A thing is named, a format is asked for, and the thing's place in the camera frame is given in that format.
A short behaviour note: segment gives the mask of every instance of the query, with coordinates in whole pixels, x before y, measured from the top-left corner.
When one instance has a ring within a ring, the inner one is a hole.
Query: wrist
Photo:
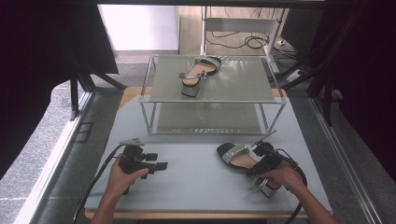
[[[102,196],[102,200],[104,203],[107,204],[117,204],[117,202],[120,200],[121,195],[116,195],[112,193],[111,191],[105,191],[105,193]]]
[[[304,185],[303,183],[299,183],[297,185],[292,185],[289,187],[289,190],[291,193],[293,193],[295,196],[299,196],[301,194],[304,194],[305,192],[308,191],[308,188],[306,187],[306,185]]]

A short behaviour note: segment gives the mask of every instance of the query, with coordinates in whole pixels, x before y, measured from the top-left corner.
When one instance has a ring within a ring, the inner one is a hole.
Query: electrical cord
[[[303,170],[298,166],[297,162],[294,161],[294,159],[293,159],[285,150],[283,150],[283,149],[281,149],[281,148],[280,148],[280,149],[276,149],[276,150],[274,150],[274,151],[269,150],[269,149],[266,149],[266,148],[263,148],[263,149],[265,150],[266,153],[269,153],[269,154],[271,154],[271,155],[273,155],[273,156],[279,157],[279,158],[282,159],[283,161],[285,161],[285,162],[287,162],[288,164],[290,164],[291,167],[300,175],[300,177],[301,177],[301,179],[302,179],[304,185],[307,186],[306,176],[305,176]],[[276,153],[276,151],[283,151],[283,152],[285,152],[285,154],[286,154],[288,157],[283,156],[283,155],[281,155],[281,154],[279,154],[279,153]],[[298,213],[301,211],[301,208],[302,208],[302,207],[303,207],[303,206],[301,205],[301,203],[298,203],[298,204],[297,204],[297,207],[294,209],[293,213],[290,215],[290,217],[289,217],[288,220],[285,222],[285,224],[290,224],[290,223],[297,217],[297,215],[298,215]]]
[[[228,35],[235,35],[237,33],[239,33],[239,32],[231,33],[231,34],[228,34]],[[237,47],[232,47],[232,46],[227,46],[227,45],[223,45],[223,44],[220,44],[220,43],[215,43],[215,42],[210,41],[208,38],[206,38],[206,41],[209,44],[211,44],[211,45],[218,45],[218,46],[222,46],[222,47],[227,48],[227,49],[240,49],[240,48],[242,48],[244,46],[248,46],[251,49],[262,49],[263,46],[265,46],[265,45],[267,45],[269,43],[267,35],[266,35],[266,38],[263,38],[263,37],[255,36],[253,34],[251,34],[250,36],[245,38],[245,43],[243,45],[237,46]],[[252,41],[255,41],[256,43],[258,43],[259,46],[253,46],[251,44]]]
[[[213,37],[215,37],[215,38],[222,38],[222,37],[226,37],[226,36],[229,36],[229,35],[239,34],[239,32],[232,32],[232,33],[227,34],[227,35],[215,35],[215,33],[213,31],[211,33],[212,33]]]
[[[105,160],[105,162],[103,163],[101,169],[99,170],[99,172],[97,173],[97,175],[95,176],[95,178],[93,179],[93,181],[91,182],[90,186],[88,187],[87,192],[85,193],[85,195],[83,196],[83,198],[79,201],[78,204],[78,208],[76,210],[76,213],[74,215],[73,218],[73,223],[77,224],[77,220],[78,220],[78,215],[82,210],[82,207],[84,206],[85,202],[87,202],[88,196],[91,193],[91,190],[93,188],[93,186],[96,184],[96,182],[98,181],[99,177],[102,175],[103,171],[106,169],[108,163],[111,161],[111,159],[114,158],[114,155],[116,154],[117,150],[120,149],[120,147],[123,147],[123,145],[118,145],[107,157],[107,159]]]

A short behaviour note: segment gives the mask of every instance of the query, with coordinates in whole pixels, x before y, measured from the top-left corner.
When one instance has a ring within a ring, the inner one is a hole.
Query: black curtain
[[[340,109],[396,180],[396,4],[371,0],[332,64]]]
[[[2,1],[0,55],[3,177],[46,112],[54,87],[78,67],[86,76],[118,69],[96,4]]]

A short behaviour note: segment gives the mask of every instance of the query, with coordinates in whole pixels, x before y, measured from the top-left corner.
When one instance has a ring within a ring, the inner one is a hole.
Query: white wall
[[[178,50],[176,7],[98,7],[113,50]]]

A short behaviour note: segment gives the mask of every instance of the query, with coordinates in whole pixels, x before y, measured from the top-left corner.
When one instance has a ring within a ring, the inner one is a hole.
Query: finger
[[[116,160],[114,161],[114,163],[113,163],[113,165],[119,165],[119,163],[120,163],[120,158],[122,157],[122,153],[120,153],[118,156],[117,156],[117,158],[116,158]]]
[[[128,179],[131,179],[134,181],[135,179],[142,177],[143,175],[146,175],[148,173],[149,173],[149,168],[141,169],[141,170],[138,170],[138,171],[128,175]]]
[[[145,168],[145,169],[141,169],[138,170],[136,172],[134,172],[133,174],[131,174],[134,178],[138,178],[138,177],[142,177],[143,175],[146,175],[149,173],[149,168]]]

